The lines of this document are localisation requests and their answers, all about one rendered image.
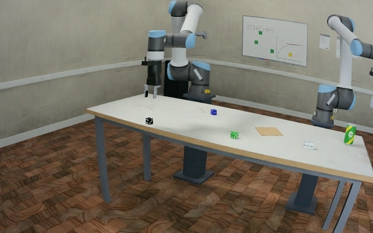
die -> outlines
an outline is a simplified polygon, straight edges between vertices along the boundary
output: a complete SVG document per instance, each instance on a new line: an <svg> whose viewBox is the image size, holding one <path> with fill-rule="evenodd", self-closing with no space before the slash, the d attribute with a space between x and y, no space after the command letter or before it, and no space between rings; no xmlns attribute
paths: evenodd
<svg viewBox="0 0 373 233"><path fill-rule="evenodd" d="M231 131L231 138L238 138L238 132L237 131Z"/></svg>
<svg viewBox="0 0 373 233"><path fill-rule="evenodd" d="M151 124L153 124L153 118L148 117L148 118L146 118L145 122L146 122L148 125L151 125Z"/></svg>

wooden floor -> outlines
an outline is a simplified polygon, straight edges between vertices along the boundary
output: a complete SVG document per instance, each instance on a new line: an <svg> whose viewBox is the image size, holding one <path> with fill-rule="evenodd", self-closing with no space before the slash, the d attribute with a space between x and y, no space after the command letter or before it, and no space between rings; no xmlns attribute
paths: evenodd
<svg viewBox="0 0 373 233"><path fill-rule="evenodd" d="M309 124L309 120L223 102L213 104ZM174 179L183 147L152 138L152 180L143 178L142 135L104 124L112 201L102 200L90 120L0 149L1 232L321 233L332 232L349 185L322 231L337 182L319 178L316 213L285 210L301 174L208 155L215 172L201 186ZM373 134L363 136L373 158ZM373 184L364 182L345 233L373 231Z"/></svg>

brown paper square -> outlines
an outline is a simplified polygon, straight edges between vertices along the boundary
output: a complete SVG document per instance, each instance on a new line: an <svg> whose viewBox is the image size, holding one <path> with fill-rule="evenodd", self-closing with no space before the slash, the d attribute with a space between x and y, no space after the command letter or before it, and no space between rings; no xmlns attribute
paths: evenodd
<svg viewBox="0 0 373 233"><path fill-rule="evenodd" d="M283 136L275 127L255 127L262 136Z"/></svg>

yellow and green can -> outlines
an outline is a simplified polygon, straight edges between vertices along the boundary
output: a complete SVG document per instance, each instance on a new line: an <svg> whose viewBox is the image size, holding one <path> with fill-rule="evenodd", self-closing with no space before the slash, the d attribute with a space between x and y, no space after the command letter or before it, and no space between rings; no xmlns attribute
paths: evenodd
<svg viewBox="0 0 373 233"><path fill-rule="evenodd" d="M344 143L352 145L356 134L356 125L348 123L346 127L346 134L344 135Z"/></svg>

graph drawn on whiteboard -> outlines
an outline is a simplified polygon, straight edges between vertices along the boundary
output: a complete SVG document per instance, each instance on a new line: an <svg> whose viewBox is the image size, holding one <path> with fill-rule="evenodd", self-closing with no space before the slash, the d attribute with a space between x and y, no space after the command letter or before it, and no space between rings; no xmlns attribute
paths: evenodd
<svg viewBox="0 0 373 233"><path fill-rule="evenodd" d="M307 66L307 24L243 16L242 55Z"/></svg>

